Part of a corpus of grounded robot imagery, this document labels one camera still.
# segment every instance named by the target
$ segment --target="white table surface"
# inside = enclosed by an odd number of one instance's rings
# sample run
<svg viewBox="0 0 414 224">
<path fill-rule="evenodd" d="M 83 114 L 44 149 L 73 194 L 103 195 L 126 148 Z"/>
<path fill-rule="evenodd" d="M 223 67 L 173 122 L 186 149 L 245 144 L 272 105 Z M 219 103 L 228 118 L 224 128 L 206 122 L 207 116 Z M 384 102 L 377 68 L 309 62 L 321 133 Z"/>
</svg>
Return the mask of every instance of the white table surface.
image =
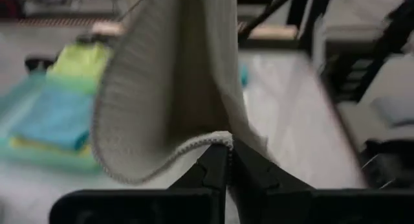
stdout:
<svg viewBox="0 0 414 224">
<path fill-rule="evenodd" d="M 240 55 L 250 72 L 245 89 L 249 119 L 258 133 L 268 138 L 268 151 L 280 167 L 316 188 L 364 187 L 356 159 L 306 57 L 285 51 L 241 52 Z M 167 188 L 204 151 L 191 152 L 163 176 L 138 187 L 121 185 L 104 174 L 69 174 L 0 162 L 4 224 L 47 223 L 53 203 L 75 190 Z M 227 209 L 228 215 L 234 218 L 234 206 Z"/>
</svg>

